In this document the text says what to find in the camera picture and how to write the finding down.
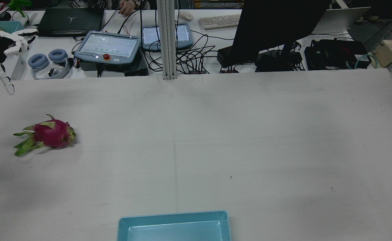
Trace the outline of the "bystander bare hand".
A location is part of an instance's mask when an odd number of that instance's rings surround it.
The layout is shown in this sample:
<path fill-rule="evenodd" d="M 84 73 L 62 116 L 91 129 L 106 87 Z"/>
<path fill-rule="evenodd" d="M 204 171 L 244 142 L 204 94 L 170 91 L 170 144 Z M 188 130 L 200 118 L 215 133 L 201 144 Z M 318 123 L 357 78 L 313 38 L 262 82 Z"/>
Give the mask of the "bystander bare hand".
<path fill-rule="evenodd" d="M 120 0 L 118 14 L 130 15 L 136 9 L 136 3 L 133 0 Z"/>

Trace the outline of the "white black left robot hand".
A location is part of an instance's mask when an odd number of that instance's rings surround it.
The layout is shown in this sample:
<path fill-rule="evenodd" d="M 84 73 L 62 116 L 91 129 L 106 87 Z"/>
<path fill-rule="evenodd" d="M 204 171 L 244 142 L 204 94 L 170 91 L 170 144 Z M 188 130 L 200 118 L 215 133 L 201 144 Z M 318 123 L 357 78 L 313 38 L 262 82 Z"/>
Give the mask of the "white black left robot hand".
<path fill-rule="evenodd" d="M 13 33 L 0 30 L 0 80 L 9 95 L 14 94 L 14 85 L 5 73 L 2 63 L 8 56 L 19 56 L 27 52 L 36 35 L 37 29 L 22 29 Z"/>

